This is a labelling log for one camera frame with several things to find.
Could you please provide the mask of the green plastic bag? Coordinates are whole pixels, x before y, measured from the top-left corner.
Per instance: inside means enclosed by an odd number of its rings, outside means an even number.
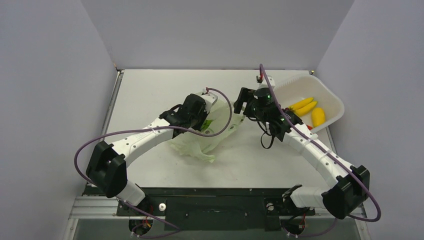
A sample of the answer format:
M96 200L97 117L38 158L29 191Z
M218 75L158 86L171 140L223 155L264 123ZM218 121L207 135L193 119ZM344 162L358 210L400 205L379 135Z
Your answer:
M205 135L216 134L227 124L229 114L230 108L228 104L218 100L206 118L206 120L213 120L213 122L208 129L200 132ZM233 114L226 130L217 136L204 137L187 132L168 141L168 145L181 156L190 156L200 161L212 163L216 159L212 151L226 138L235 133L244 120L245 116L243 114Z

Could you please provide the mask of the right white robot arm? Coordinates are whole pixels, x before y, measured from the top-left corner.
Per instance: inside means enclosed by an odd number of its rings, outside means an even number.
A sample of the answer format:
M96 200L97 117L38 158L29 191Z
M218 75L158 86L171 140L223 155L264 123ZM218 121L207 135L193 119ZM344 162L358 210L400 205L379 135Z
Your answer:
M282 207L294 214L306 208L326 209L337 219L345 219L367 198L370 173L336 156L289 109L282 109L268 88L241 88L233 104L234 113L257 122L263 133L296 150L321 175L326 188L297 184L282 195Z

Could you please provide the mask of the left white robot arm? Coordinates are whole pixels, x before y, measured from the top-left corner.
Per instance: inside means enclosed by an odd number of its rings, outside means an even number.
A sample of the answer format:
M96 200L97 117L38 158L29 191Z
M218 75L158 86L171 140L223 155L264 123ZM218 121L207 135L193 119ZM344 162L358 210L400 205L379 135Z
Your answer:
M213 93L191 93L183 104L164 111L143 128L143 132L112 143L100 141L93 149L86 176L106 197L126 201L136 215L145 214L149 210L149 201L143 190L128 179L127 167L158 144L182 134L185 129L199 131L217 100Z

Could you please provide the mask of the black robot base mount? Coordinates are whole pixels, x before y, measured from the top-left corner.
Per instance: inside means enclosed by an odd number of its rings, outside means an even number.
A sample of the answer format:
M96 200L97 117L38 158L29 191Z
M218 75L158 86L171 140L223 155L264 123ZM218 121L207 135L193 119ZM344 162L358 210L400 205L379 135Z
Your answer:
M145 187L144 212L168 222L166 231L280 231L285 225L295 233L305 228L310 208L287 207L285 188L177 188Z

